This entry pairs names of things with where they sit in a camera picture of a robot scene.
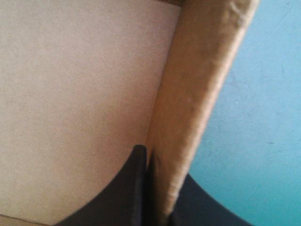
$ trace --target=cardboard surface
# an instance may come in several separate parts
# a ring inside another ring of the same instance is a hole
[[[144,143],[180,8],[0,3],[0,214],[53,224]]]
[[[4,216],[0,216],[1,226],[43,226],[32,222],[26,222],[18,219],[12,219]]]
[[[147,138],[153,194],[165,224],[258,0],[186,0]]]

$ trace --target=black object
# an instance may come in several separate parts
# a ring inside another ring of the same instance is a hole
[[[146,148],[136,145],[106,188],[56,226],[141,226],[145,172]]]
[[[250,226],[208,195],[188,174],[170,226]]]
[[[151,197],[146,191],[150,183],[149,175],[146,176],[146,148],[136,145],[108,186],[56,226],[154,226]],[[188,175],[170,216],[169,226],[251,225],[220,205]]]

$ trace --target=turquoise surface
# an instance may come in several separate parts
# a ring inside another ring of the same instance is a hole
[[[262,0],[190,169],[256,226],[301,226],[301,0]]]

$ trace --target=beige cardboard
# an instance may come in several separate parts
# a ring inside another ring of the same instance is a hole
[[[0,214],[54,224],[144,143],[180,8],[0,2]]]
[[[8,218],[5,216],[0,216],[1,226],[43,226],[41,224],[26,222],[19,219]]]
[[[147,147],[160,223],[173,210],[258,0],[186,0],[161,80]]]

